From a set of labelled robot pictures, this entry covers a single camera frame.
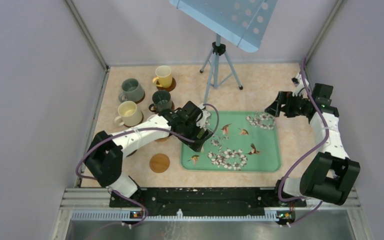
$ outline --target bird illustration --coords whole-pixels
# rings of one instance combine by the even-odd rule
[[[226,135],[226,134],[229,133],[229,126],[230,126],[230,125],[231,125],[231,123],[226,124],[226,125],[224,125],[224,126],[221,128],[221,130],[223,130],[223,135]]]
[[[200,158],[199,155],[193,155],[193,156],[188,160],[188,162],[191,161],[191,160],[193,160],[193,165],[195,166],[195,165],[197,165],[197,162],[198,162],[198,159],[199,159],[199,158]]]
[[[248,153],[249,155],[260,154],[261,153],[260,151],[257,151],[256,146],[254,145],[254,143],[251,143],[251,148],[252,148],[252,150]]]
[[[249,135],[248,131],[245,128],[239,128],[239,130],[241,131],[239,135]]]

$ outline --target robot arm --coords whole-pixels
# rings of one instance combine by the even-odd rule
[[[102,187],[117,190],[122,195],[130,197],[138,190],[138,186],[122,172],[123,160],[148,143],[169,136],[166,131],[157,129],[140,131],[140,129],[158,128],[173,131],[182,137],[194,140],[195,142],[188,142],[179,138],[192,150],[198,152],[204,144],[204,139],[210,135],[209,131],[205,129],[205,122],[210,116],[211,114],[204,109],[202,104],[198,107],[191,101],[176,111],[164,110],[135,127],[111,133],[110,135],[115,136],[123,132],[134,131],[134,133],[106,142],[90,154],[84,163]],[[109,138],[110,135],[105,131],[97,133],[90,148]]]
[[[306,116],[314,132],[314,138],[320,143],[326,136],[326,127],[308,98],[304,98],[304,85],[298,73],[293,79],[294,92],[280,91],[276,100],[266,113],[278,117],[284,112],[287,118]],[[329,138],[319,147],[318,153],[300,178],[288,178],[283,192],[292,196],[306,196],[336,205],[344,204],[360,172],[360,164],[350,160],[345,151],[338,129],[339,113],[331,106],[330,96],[333,86],[316,83],[311,93],[314,101],[327,122]],[[327,177],[333,172],[333,178]]]

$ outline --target cream mug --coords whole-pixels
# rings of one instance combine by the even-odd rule
[[[152,83],[160,88],[169,88],[173,82],[172,69],[169,66],[159,66],[155,70],[156,77]]]
[[[140,124],[144,118],[142,111],[133,101],[125,101],[118,106],[118,115],[114,119],[114,123],[118,126],[126,126],[128,128]]]

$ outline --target round wooden coaster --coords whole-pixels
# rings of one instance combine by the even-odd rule
[[[156,88],[158,90],[166,90],[167,92],[171,92],[176,88],[176,79],[173,77],[173,81],[171,81],[171,86],[169,86],[169,87],[157,86]]]
[[[149,167],[154,173],[164,173],[170,166],[170,159],[167,155],[158,153],[151,157]]]
[[[131,152],[129,155],[126,156],[126,158],[132,156],[133,154],[135,154],[136,151],[137,151],[137,150],[134,150],[133,152]]]
[[[134,125],[134,126],[137,126],[137,125],[139,125],[139,124],[141,124],[143,122],[144,122],[144,113],[142,112],[142,120],[140,120],[140,122],[138,124]]]
[[[151,112],[155,113],[155,106],[152,107],[152,110],[153,110],[153,111],[151,111]],[[171,110],[172,110],[172,111],[175,110],[175,103],[174,103],[174,102],[172,102],[172,104],[171,104]]]
[[[169,139],[169,137],[170,137],[170,136],[166,136],[166,137],[157,139],[157,140],[155,140],[155,142],[157,142],[157,143],[163,143],[163,142],[167,141],[167,140]]]
[[[138,104],[138,103],[140,103],[140,102],[142,102],[144,99],[145,99],[145,96],[147,95],[147,93],[145,92],[144,94],[143,94],[143,97],[139,100],[139,101],[135,101],[134,103],[135,104]]]

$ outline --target yellow mug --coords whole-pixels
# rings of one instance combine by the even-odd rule
[[[172,69],[169,66],[159,66],[155,70],[156,77],[152,83],[160,88],[169,88],[172,85]]]

